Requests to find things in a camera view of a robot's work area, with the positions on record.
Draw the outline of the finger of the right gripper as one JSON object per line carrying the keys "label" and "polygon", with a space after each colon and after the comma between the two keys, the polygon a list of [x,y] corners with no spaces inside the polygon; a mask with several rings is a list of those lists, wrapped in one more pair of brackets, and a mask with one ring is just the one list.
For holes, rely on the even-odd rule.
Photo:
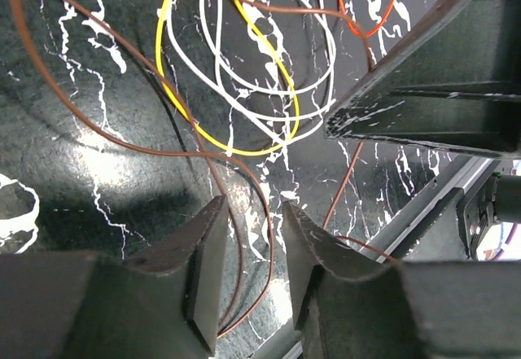
{"label": "finger of the right gripper", "polygon": [[438,0],[326,115],[330,139],[520,157],[520,0]]}

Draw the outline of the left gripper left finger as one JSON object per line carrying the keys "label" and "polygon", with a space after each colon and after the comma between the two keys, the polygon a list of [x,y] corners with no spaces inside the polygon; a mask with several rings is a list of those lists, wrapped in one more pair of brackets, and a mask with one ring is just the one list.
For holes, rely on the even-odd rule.
{"label": "left gripper left finger", "polygon": [[228,208],[217,196],[124,261],[93,251],[2,256],[2,357],[212,357]]}

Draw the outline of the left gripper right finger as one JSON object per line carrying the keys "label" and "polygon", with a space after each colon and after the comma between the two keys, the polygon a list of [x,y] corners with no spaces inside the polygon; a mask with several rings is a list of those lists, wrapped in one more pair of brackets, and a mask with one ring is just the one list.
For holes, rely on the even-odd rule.
{"label": "left gripper right finger", "polygon": [[519,263],[381,264],[291,203],[282,232],[305,357],[519,357]]}

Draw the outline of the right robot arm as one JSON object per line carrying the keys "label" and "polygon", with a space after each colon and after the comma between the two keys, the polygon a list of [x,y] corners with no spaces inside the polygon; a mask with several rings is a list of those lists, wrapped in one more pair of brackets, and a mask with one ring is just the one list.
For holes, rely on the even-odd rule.
{"label": "right robot arm", "polygon": [[491,225],[519,222],[520,0],[438,0],[326,116],[328,138],[451,152],[454,163],[372,246],[476,257]]}

